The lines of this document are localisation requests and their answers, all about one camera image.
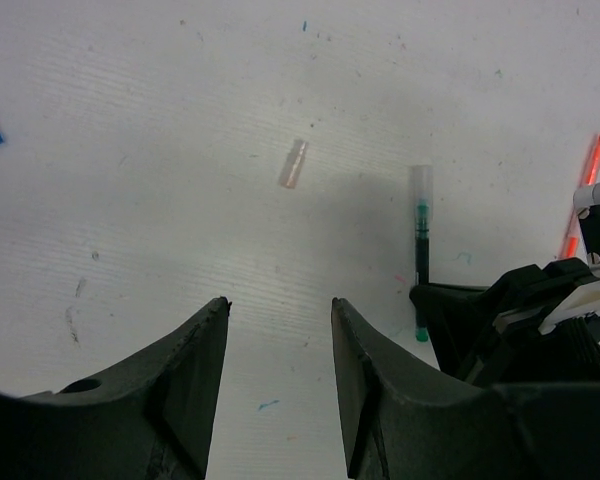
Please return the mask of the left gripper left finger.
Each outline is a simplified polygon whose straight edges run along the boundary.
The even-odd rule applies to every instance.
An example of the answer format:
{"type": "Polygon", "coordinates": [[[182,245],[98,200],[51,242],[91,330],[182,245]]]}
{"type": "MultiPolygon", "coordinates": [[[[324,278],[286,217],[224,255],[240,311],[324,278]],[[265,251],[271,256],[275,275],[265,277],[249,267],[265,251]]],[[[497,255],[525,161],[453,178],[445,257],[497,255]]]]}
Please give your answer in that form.
{"type": "Polygon", "coordinates": [[[230,302],[57,393],[0,393],[0,479],[203,479],[230,302]]]}

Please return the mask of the green pen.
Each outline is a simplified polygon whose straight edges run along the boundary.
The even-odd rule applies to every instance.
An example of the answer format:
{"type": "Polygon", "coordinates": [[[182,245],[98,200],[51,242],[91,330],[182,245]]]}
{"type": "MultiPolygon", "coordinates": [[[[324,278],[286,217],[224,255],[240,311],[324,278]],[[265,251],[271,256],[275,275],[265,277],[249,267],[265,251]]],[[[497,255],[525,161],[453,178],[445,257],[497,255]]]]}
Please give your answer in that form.
{"type": "Polygon", "coordinates": [[[433,203],[433,168],[416,165],[412,168],[414,206],[415,286],[429,283],[429,232],[433,203]]]}

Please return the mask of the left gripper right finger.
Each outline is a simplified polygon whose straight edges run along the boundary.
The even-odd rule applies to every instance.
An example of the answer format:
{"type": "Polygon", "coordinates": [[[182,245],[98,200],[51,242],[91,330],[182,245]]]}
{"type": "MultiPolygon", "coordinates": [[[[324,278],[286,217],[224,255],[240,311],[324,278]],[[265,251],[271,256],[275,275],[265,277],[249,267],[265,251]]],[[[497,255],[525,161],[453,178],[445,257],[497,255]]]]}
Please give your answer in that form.
{"type": "Polygon", "coordinates": [[[331,310],[351,479],[600,479],[600,383],[476,387],[421,361],[344,299],[331,310]]]}

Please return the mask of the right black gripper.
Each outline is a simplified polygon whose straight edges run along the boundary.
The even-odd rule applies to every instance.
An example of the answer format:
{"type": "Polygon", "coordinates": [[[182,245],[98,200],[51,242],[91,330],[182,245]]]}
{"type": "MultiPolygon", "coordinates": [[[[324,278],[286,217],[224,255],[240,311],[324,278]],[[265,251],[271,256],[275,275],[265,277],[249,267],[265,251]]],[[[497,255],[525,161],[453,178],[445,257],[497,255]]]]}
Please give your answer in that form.
{"type": "Polygon", "coordinates": [[[512,270],[489,288],[418,285],[409,298],[457,379],[600,382],[600,278],[582,262],[512,270]]]}

